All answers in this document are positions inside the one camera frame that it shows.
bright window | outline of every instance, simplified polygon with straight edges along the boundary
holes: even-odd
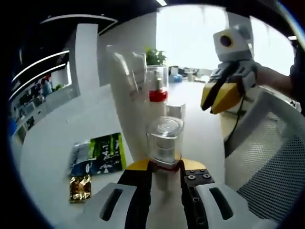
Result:
[[[156,48],[166,52],[167,65],[213,70],[220,63],[213,34],[228,28],[224,8],[170,6],[157,14]]]
[[[254,60],[263,66],[289,75],[294,64],[294,50],[290,41],[270,25],[251,17],[254,41]]]

green plant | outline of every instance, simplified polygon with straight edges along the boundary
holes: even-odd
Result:
[[[149,65],[165,65],[166,56],[163,55],[164,51],[158,51],[145,47],[146,63]]]
[[[61,84],[58,84],[56,87],[55,87],[55,91],[59,90],[62,88],[62,85]]]

white office chair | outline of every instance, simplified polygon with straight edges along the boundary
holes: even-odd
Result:
[[[280,222],[305,186],[305,118],[262,91],[224,145],[226,185],[258,217]]]

black ceiling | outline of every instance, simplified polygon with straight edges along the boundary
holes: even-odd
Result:
[[[252,15],[273,26],[285,36],[293,35],[288,23],[278,13],[256,0],[165,1],[168,3],[168,5],[191,3],[223,6],[226,7],[228,12],[233,12],[246,17]],[[84,4],[76,8],[72,8],[71,5],[66,6],[63,3],[60,3],[61,7],[58,7],[58,4],[59,3],[56,2],[47,4],[46,6],[43,6],[41,10],[37,10],[35,13],[26,15],[25,20],[23,21],[24,26],[20,26],[20,49],[22,62],[20,61],[20,51],[17,49],[15,51],[16,55],[14,61],[15,66],[12,74],[13,76],[37,60],[61,52],[78,23],[98,23],[100,31],[112,23],[111,21],[99,19],[70,18],[40,24],[40,22],[47,18],[67,14],[103,15],[105,17],[118,20],[118,23],[115,24],[115,26],[117,26],[132,18],[154,12],[158,7],[160,7],[156,0],[104,0],[102,3]],[[61,63],[65,63],[67,60],[68,55],[61,60]],[[58,64],[60,64],[58,63],[58,56],[51,58],[20,75],[18,80],[21,82],[21,84],[23,84],[30,78]]]

black cable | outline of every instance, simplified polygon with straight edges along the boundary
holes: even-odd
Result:
[[[243,107],[243,104],[244,104],[244,98],[245,98],[245,93],[244,93],[244,95],[242,97],[242,101],[241,101],[240,106],[239,106],[238,111],[237,111],[237,120],[236,120],[235,126],[234,126],[233,130],[231,131],[231,133],[228,136],[226,141],[230,140],[230,138],[232,137],[232,135],[233,135],[233,133],[234,133],[236,127],[237,127],[237,124],[238,124],[240,116],[241,116],[242,107]]]

